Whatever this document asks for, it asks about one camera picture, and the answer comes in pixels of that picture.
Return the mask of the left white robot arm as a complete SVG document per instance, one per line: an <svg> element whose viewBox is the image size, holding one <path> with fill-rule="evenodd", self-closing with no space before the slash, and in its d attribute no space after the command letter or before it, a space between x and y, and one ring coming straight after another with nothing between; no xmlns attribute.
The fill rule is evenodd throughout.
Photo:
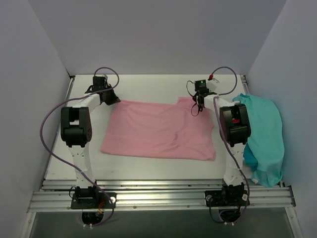
<svg viewBox="0 0 317 238"><path fill-rule="evenodd" d="M76 173L75 199L81 199L89 208L96 207L100 201L89 155L93 135L90 113L103 103L110 106L119 102L108 77L93 76L93 83L84 96L73 106L61 108L61 139L71 153Z"/></svg>

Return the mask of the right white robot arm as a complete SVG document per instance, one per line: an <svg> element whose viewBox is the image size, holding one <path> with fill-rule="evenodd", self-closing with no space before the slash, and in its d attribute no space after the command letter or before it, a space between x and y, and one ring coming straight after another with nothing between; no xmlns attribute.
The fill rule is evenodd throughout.
<svg viewBox="0 0 317 238"><path fill-rule="evenodd" d="M229 102L207 87L206 80L194 81L192 96L198 113L204 109L216 115L220 138L226 147L226 164L223 176L224 187L220 199L230 205L238 198L236 189L244 189L245 176L242 172L243 149L251 135L251 126L244 104Z"/></svg>

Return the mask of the pink t shirt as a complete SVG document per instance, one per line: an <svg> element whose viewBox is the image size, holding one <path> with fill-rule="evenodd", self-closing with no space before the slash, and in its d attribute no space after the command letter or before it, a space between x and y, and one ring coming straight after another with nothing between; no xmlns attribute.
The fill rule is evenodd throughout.
<svg viewBox="0 0 317 238"><path fill-rule="evenodd" d="M215 160L209 111L192 115L193 101L175 104L121 101L109 118L104 154L159 159Z"/></svg>

